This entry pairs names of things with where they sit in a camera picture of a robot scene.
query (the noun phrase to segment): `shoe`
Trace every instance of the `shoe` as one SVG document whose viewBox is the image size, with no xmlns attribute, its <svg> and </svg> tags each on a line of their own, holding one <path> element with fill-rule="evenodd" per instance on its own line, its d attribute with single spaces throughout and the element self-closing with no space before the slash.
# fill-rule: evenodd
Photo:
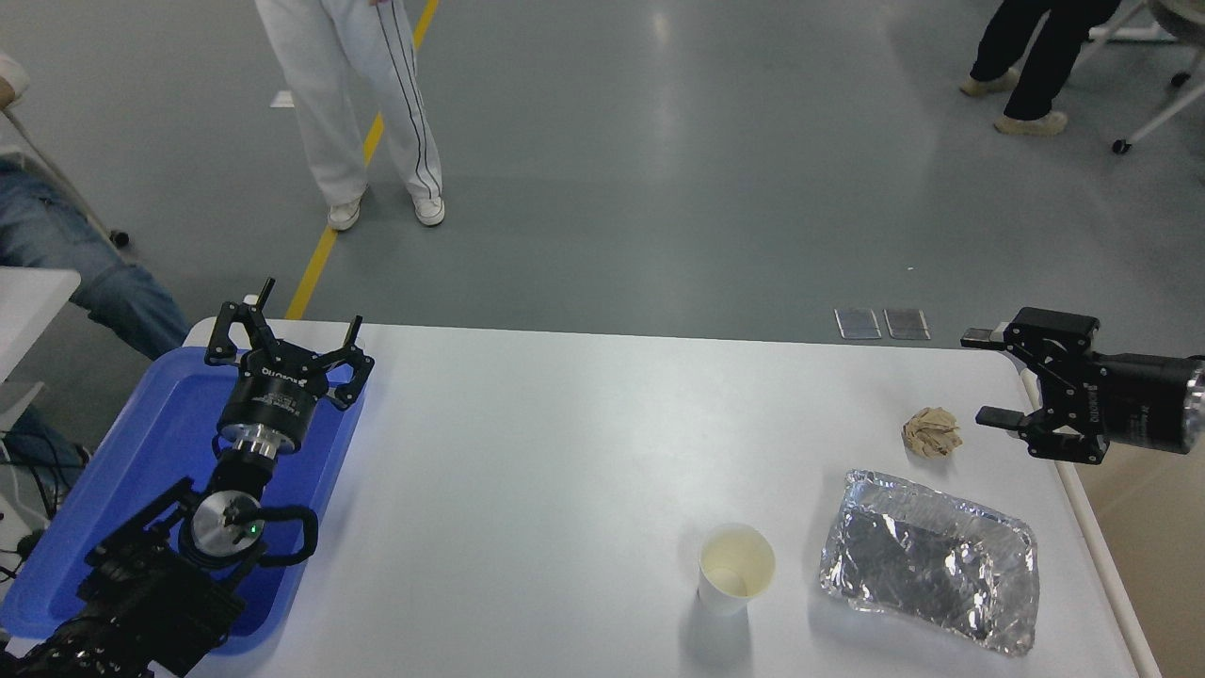
<svg viewBox="0 0 1205 678">
<path fill-rule="evenodd" d="M 1009 116 L 1000 116 L 994 124 L 995 129 L 1004 134 L 1054 136 L 1066 128 L 1066 113 L 1051 111 L 1035 120 L 1018 120 Z"/>
<path fill-rule="evenodd" d="M 439 225 L 443 222 L 443 197 L 415 197 L 415 216 L 423 225 Z"/>
<path fill-rule="evenodd" d="M 355 225 L 355 222 L 360 218 L 360 197 L 363 196 L 360 195 L 351 202 L 330 207 L 330 211 L 327 212 L 327 225 L 335 230 L 347 230 Z"/>
<path fill-rule="evenodd" d="M 995 79 L 980 81 L 974 77 L 968 77 L 966 82 L 958 86 L 958 89 L 968 96 L 987 96 L 988 94 L 995 94 L 997 92 L 1011 92 L 1016 89 L 1017 83 L 1021 82 L 1021 71 L 1017 69 L 1009 69 L 1004 71 L 1004 75 Z"/>
</svg>

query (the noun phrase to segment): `chair leg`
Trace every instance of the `chair leg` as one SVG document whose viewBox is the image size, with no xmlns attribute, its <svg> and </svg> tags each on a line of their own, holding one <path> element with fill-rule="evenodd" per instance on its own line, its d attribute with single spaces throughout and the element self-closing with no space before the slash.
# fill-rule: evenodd
<svg viewBox="0 0 1205 678">
<path fill-rule="evenodd" d="M 1138 16 L 1139 12 L 1146 8 L 1146 0 L 1139 0 L 1128 12 L 1124 14 L 1118 14 L 1113 20 L 1109 22 L 1105 26 L 1105 33 L 1100 37 L 1095 39 L 1092 45 L 1080 52 L 1080 58 L 1075 60 L 1075 65 L 1071 66 L 1071 72 L 1075 72 L 1084 61 L 1091 59 L 1097 52 L 1104 49 L 1105 45 L 1112 40 L 1117 31 L 1121 30 L 1123 25 L 1129 23 L 1130 19 Z"/>
<path fill-rule="evenodd" d="M 1129 151 L 1129 147 L 1131 145 L 1141 141 L 1144 136 L 1151 134 L 1157 126 L 1171 119 L 1171 116 L 1182 111 L 1185 106 L 1192 104 L 1193 101 L 1199 99 L 1203 94 L 1205 94 L 1205 82 L 1198 84 L 1197 87 L 1191 89 L 1187 94 L 1183 94 L 1182 96 L 1172 101 L 1170 106 L 1160 111 L 1159 114 L 1154 116 L 1154 119 L 1142 125 L 1138 131 L 1129 135 L 1127 138 L 1118 138 L 1117 141 L 1115 141 L 1113 152 L 1122 154 Z"/>
</svg>

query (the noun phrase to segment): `aluminum foil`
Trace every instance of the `aluminum foil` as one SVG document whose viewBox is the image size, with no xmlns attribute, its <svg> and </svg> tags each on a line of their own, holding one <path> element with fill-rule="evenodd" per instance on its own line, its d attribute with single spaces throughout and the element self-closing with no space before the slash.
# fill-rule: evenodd
<svg viewBox="0 0 1205 678">
<path fill-rule="evenodd" d="M 1010 656 L 1034 645 L 1038 556 L 1024 523 L 883 473 L 851 471 L 821 586 Z"/>
</svg>

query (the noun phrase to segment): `white pants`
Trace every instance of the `white pants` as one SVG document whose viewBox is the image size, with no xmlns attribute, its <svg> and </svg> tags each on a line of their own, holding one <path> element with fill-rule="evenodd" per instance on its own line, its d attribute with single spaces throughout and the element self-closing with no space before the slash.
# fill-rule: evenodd
<svg viewBox="0 0 1205 678">
<path fill-rule="evenodd" d="M 440 154 L 415 72 L 415 42 L 401 0 L 255 0 L 293 90 L 310 171 L 328 205 L 364 193 L 364 137 L 348 93 L 348 66 L 369 82 L 386 143 L 413 197 L 436 197 Z"/>
</svg>

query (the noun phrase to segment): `beige shoe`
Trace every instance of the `beige shoe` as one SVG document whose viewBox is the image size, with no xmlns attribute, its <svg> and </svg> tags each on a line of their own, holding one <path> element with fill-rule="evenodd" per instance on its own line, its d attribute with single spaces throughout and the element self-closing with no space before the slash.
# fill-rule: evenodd
<svg viewBox="0 0 1205 678">
<path fill-rule="evenodd" d="M 994 124 L 995 129 L 1004 134 L 1054 136 L 1066 128 L 1066 113 L 1051 111 L 1035 120 L 1018 120 L 1009 116 L 1000 116 Z"/>
<path fill-rule="evenodd" d="M 1004 75 L 995 79 L 989 79 L 987 82 L 975 79 L 974 77 L 968 77 L 966 82 L 958 86 L 958 89 L 968 96 L 986 96 L 988 94 L 995 94 L 997 92 L 1011 92 L 1016 89 L 1017 82 L 1021 81 L 1021 71 L 1017 69 L 1009 69 L 1004 71 Z"/>
</svg>

